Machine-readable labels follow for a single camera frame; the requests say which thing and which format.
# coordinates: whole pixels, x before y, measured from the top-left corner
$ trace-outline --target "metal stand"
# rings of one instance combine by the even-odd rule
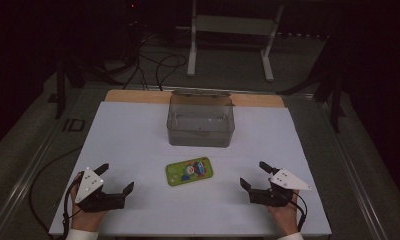
[[[278,11],[273,20],[253,19],[253,18],[236,18],[223,16],[207,16],[197,15],[197,0],[193,0],[193,11],[191,19],[191,48],[188,58],[187,75],[193,77],[196,70],[197,31],[220,32],[220,33],[241,33],[252,35],[264,35],[269,37],[269,41],[264,49],[261,50],[263,69],[266,81],[274,81],[272,68],[269,61],[269,52],[274,41],[278,23],[284,9],[283,5],[278,6]]]

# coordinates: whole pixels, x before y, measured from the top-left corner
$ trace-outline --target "white table surface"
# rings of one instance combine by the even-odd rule
[[[124,209],[110,211],[99,229],[113,236],[277,236],[262,205],[249,202],[240,177],[253,188],[269,188],[264,161],[286,168],[314,190],[300,191],[308,208],[304,235],[328,235],[331,229],[303,149],[286,108],[234,107],[235,131],[228,148],[172,146],[168,142],[168,104],[101,103],[69,184],[77,172],[110,168],[101,175],[103,191],[134,191]],[[170,187],[167,164],[206,156],[212,178]],[[63,199],[50,233],[63,233]]]

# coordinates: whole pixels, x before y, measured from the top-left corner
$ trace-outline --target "white sleeve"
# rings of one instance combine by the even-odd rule
[[[69,229],[66,240],[97,240],[98,232],[86,232],[76,229]]]
[[[294,233],[282,238],[278,238],[278,240],[303,240],[303,237],[300,233]]]

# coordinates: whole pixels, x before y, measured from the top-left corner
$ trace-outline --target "table leg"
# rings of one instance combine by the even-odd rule
[[[196,57],[197,57],[197,45],[196,45],[196,18],[197,18],[197,1],[193,0],[193,12],[191,18],[191,48],[190,56],[188,57],[188,70],[187,75],[193,77],[196,72]]]
[[[278,8],[277,14],[274,18],[274,24],[272,26],[271,33],[269,34],[269,41],[268,44],[264,49],[260,51],[260,56],[262,58],[263,70],[265,71],[265,79],[268,82],[274,81],[274,75],[272,74],[271,63],[269,61],[269,52],[271,51],[272,43],[274,42],[277,30],[278,30],[278,23],[281,19],[282,11],[284,10],[284,6],[281,5]]]

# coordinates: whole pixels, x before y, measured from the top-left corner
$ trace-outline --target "clear plastic container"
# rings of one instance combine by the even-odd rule
[[[169,143],[228,147],[235,129],[232,108],[226,92],[174,91],[167,120]]]

